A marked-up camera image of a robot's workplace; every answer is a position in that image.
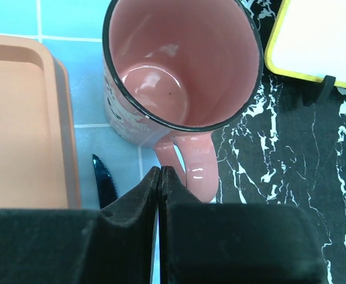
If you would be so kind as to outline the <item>pink floral mug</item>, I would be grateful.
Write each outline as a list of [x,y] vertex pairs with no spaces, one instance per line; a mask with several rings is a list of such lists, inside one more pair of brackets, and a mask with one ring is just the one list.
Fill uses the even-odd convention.
[[105,112],[202,202],[218,190],[212,133],[248,107],[263,51],[239,1],[111,1],[102,29]]

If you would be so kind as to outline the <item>blue patterned knife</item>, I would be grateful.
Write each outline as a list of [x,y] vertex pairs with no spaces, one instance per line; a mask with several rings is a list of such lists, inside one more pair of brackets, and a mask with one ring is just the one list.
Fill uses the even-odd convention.
[[119,195],[113,178],[102,160],[97,155],[93,154],[92,161],[98,191],[99,206],[100,209],[103,209],[116,201],[119,198]]

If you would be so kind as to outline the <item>orange plastic tray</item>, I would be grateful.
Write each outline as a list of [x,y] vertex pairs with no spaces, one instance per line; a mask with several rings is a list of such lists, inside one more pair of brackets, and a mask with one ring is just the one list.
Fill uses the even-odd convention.
[[80,208],[69,76],[43,44],[0,35],[0,208]]

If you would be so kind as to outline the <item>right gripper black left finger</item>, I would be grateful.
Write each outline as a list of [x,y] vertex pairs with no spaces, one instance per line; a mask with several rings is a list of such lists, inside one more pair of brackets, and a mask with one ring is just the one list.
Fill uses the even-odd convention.
[[101,210],[0,209],[0,283],[151,283],[159,174]]

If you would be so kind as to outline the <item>blue checked tablecloth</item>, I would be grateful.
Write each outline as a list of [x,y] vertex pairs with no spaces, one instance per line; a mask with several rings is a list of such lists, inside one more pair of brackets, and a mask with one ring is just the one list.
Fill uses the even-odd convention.
[[84,208],[99,208],[93,155],[108,167],[120,195],[159,162],[152,149],[124,141],[104,112],[102,26],[108,1],[0,1],[0,34],[43,43],[66,67]]

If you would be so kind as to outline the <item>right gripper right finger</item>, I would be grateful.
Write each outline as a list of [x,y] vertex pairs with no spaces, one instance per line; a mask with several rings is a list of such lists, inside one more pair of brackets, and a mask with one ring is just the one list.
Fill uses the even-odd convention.
[[205,204],[171,166],[159,180],[161,283],[322,283],[324,260],[303,210]]

